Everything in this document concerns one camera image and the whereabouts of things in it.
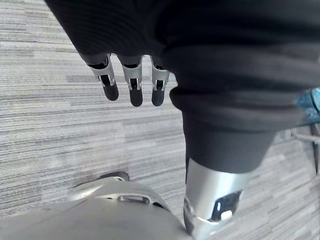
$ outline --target black fabric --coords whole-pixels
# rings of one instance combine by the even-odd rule
[[[88,64],[149,54],[175,74],[187,155],[211,169],[255,169],[301,122],[296,97],[320,86],[316,0],[46,2]]]

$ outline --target metal bracket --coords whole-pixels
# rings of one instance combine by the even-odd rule
[[[95,77],[100,81],[101,85],[105,88],[106,85],[103,83],[101,76],[103,75],[107,75],[109,82],[110,82],[110,86],[115,85],[115,73],[114,73],[114,69],[112,67],[112,62],[110,60],[110,54],[107,55],[107,62],[108,65],[103,68],[103,69],[95,69],[93,67],[90,67],[93,74],[95,75]]]

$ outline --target silver metal leg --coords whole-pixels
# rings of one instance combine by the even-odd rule
[[[0,219],[6,240],[192,240],[152,189],[111,176],[75,187],[69,201]]]

